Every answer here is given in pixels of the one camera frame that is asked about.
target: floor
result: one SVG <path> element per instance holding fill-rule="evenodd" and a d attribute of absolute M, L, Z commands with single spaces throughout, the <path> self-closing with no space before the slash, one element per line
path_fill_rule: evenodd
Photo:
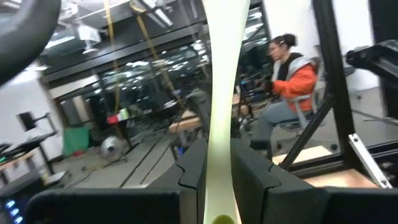
<path fill-rule="evenodd" d="M 362 96 L 361 100 L 357 99 L 358 95 Z M 351 94 L 351 107 L 380 118 L 383 116 L 378 88 Z M 369 117 L 357 113 L 353 113 L 353 118 L 356 131 L 366 146 L 398 139 L 398 123 L 397 126 L 394 126 L 380 121 L 367 121 L 370 119 Z M 272 135 L 272 143 L 275 146 L 276 140 L 293 136 L 295 136 L 295 133 L 288 133 L 276 128 Z M 104 164 L 104 161 L 95 151 L 79 158 L 61 162 L 55 166 L 55 170 L 69 170 L 72 173 L 73 181 L 70 187 L 143 187 L 158 178 L 174 163 L 172 152 L 168 148 L 172 138 L 173 136 L 165 134 L 161 138 L 146 141 L 127 155 L 127 162 L 120 162 L 91 173 L 83 172 L 82 167 Z M 321 143 L 326 148 L 329 148 L 330 144 L 338 144 L 333 111 L 328 113 L 323 126 L 317 129 L 313 139 L 328 140 L 328 142 Z M 275 151 L 275 153 L 286 153 L 293 144 L 292 142 L 290 146 L 286 145 L 282 150 Z M 306 147 L 316 145 L 320 145 L 320 143 L 310 141 Z"/>

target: person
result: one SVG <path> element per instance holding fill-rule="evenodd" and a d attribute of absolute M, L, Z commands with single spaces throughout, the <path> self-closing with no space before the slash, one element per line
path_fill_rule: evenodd
<path fill-rule="evenodd" d="M 293 34 L 281 35 L 270 41 L 269 55 L 275 62 L 275 75 L 261 83 L 265 91 L 280 95 L 284 99 L 311 94 L 317 82 L 312 60 L 300 53 L 290 52 L 293 46 L 296 46 L 296 37 Z M 299 107 L 305 114 L 311 113 L 311 99 L 300 101 Z M 293 103 L 282 100 L 269 105 L 268 109 L 259 115 L 257 125 L 253 127 L 250 147 L 272 152 L 271 134 L 275 125 L 293 119 L 298 119 Z"/>

